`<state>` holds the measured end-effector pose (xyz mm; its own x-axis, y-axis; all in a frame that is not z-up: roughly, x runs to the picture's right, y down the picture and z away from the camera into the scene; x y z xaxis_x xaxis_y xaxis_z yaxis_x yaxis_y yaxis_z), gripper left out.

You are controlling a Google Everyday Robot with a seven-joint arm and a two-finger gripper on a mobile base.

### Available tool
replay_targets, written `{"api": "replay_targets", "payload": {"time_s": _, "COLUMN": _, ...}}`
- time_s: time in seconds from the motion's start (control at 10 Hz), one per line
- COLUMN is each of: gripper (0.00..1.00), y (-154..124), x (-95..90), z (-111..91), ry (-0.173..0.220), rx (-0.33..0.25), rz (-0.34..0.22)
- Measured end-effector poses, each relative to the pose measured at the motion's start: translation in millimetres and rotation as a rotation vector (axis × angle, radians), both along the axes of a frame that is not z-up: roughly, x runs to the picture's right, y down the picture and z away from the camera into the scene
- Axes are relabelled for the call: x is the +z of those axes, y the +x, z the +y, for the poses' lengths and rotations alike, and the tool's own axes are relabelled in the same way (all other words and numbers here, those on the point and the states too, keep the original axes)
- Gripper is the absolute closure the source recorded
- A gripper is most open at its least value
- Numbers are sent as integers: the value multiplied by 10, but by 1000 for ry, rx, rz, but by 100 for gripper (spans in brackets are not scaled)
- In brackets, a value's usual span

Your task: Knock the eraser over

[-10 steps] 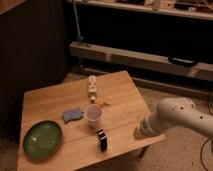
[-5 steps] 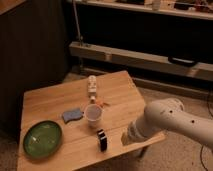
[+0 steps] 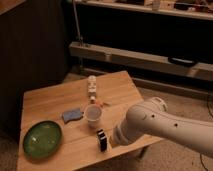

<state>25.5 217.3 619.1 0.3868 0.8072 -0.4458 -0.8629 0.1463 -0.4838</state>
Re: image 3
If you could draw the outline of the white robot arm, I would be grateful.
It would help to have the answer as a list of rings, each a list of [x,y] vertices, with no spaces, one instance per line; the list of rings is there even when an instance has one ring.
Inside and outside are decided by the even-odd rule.
[[[166,138],[213,158],[213,122],[169,114],[166,103],[159,97],[129,107],[124,119],[115,126],[111,141],[114,146],[127,146],[144,134]]]

